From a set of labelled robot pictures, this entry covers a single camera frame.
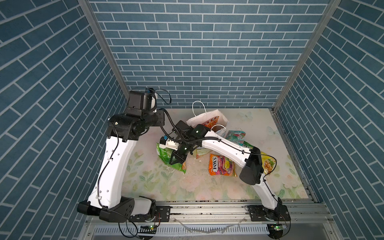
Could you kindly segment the green snack packet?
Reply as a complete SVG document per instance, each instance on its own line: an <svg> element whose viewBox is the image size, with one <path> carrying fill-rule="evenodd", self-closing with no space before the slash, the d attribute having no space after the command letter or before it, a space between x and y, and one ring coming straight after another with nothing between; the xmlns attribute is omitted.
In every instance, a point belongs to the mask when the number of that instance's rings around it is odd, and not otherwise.
<svg viewBox="0 0 384 240"><path fill-rule="evenodd" d="M187 171L187 166L186 164L180 164L180 163L175 163L173 165L170 164L171 161L171 155L174 150L169 149L169 148L161 148L159 143L156 143L156 148L157 148L157 154L159 158L163 161L165 165L167 165L170 168L173 168L179 172L186 173Z"/></svg>

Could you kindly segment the orange Fox's fruit candy bag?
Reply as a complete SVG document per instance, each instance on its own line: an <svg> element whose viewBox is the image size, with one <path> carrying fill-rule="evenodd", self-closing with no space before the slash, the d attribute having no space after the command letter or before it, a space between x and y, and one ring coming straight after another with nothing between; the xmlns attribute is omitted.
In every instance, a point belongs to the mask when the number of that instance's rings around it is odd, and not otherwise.
<svg viewBox="0 0 384 240"><path fill-rule="evenodd" d="M236 177L237 174L235 168L235 163L227 157L214 154L210 155L209 174L211 176L220 175Z"/></svg>

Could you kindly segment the floral paper gift bag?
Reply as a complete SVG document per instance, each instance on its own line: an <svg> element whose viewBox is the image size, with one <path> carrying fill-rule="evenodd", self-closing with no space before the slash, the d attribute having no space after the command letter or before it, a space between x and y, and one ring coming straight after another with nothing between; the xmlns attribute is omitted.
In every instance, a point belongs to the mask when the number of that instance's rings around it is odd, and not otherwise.
<svg viewBox="0 0 384 240"><path fill-rule="evenodd" d="M204 108L204 112L201 114L196 114L194 109L194 104L200 103ZM228 119L224 114L219 110L212 110L207 112L205 105L201 101L194 101L192 103L192 111L194 114L193 118L187 120L187 124L191 127L196 127L198 124L201 124L205 127L208 127L210 130L214 131L221 137L225 137L227 134L227 124Z"/></svg>

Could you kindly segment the teal Fox's candy bag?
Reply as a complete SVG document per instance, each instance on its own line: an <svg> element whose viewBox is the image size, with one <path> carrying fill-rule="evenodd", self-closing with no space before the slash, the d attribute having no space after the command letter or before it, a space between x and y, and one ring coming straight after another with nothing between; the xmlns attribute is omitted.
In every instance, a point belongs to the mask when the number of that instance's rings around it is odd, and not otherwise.
<svg viewBox="0 0 384 240"><path fill-rule="evenodd" d="M228 131L226 139L240 146L244 144L246 133L243 131Z"/></svg>

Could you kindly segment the green Fox's Spring Tea candy bag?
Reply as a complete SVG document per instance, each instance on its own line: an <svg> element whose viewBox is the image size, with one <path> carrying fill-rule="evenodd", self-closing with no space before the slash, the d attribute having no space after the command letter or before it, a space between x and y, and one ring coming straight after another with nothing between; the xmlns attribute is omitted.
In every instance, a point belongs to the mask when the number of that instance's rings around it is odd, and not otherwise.
<svg viewBox="0 0 384 240"><path fill-rule="evenodd" d="M254 148L253 145L249 144L246 141L241 141L240 144L242 147L246 148L248 152L250 152Z"/></svg>

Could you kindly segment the yellow-green snack packet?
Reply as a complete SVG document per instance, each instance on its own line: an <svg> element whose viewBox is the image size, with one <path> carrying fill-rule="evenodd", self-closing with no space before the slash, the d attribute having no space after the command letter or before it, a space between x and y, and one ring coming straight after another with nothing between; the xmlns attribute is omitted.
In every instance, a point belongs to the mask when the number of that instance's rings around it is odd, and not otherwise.
<svg viewBox="0 0 384 240"><path fill-rule="evenodd" d="M264 174L267 175L270 172L273 171L275 165L276 165L276 160L272 157L269 157L266 153L261 152L261 158L262 158L262 164L263 164L263 169L264 169Z"/></svg>

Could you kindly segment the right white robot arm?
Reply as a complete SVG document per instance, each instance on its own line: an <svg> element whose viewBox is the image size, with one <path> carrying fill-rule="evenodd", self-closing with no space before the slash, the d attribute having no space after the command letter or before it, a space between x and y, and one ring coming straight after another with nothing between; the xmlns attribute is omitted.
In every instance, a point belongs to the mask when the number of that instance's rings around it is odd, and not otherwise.
<svg viewBox="0 0 384 240"><path fill-rule="evenodd" d="M160 144L164 148L173 150L170 165L184 163L187 155L192 154L198 147L212 150L232 160L242 168L240 180L252 186L256 191L262 203L261 209L267 220L289 221L291 219L288 207L270 189L266 179L267 175L264 173L263 154L260 149L242 147L222 138L201 124L193 128L185 122L179 121L176 125L173 124L173 133L176 134L175 138L166 134L160 140Z"/></svg>

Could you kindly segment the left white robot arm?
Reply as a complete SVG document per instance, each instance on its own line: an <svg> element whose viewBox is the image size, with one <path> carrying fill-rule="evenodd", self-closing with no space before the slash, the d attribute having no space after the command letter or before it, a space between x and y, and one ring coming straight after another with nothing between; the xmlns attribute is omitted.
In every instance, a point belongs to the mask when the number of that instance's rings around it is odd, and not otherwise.
<svg viewBox="0 0 384 240"><path fill-rule="evenodd" d="M77 211L97 216L109 223L139 219L151 221L156 215L156 201L146 197L122 196L122 186L131 154L150 127L162 127L165 113L157 110L157 93L153 88L129 92L122 114L108 121L104 159L97 182L88 197L78 203Z"/></svg>

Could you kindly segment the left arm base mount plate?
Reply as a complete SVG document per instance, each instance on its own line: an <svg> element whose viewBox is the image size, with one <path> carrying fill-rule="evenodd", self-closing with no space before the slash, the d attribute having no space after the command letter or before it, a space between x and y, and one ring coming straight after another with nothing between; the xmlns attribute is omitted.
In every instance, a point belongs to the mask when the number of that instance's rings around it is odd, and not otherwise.
<svg viewBox="0 0 384 240"><path fill-rule="evenodd" d="M167 223L170 220L171 215L171 207L170 206L156 206L156 210L154 211L154 216L151 217L148 215L135 215L130 217L130 221L134 223L150 223L150 222L160 222Z"/></svg>

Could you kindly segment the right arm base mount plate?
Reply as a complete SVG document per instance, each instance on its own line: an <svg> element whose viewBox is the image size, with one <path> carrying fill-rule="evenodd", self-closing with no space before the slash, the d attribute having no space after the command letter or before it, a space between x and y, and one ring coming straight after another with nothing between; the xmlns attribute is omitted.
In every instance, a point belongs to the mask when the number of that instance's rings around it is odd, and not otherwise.
<svg viewBox="0 0 384 240"><path fill-rule="evenodd" d="M282 205L280 203L278 203L277 207L274 210L270 210L263 206L256 205L247 206L246 209L250 214L252 222L288 222L291 220L287 206Z"/></svg>

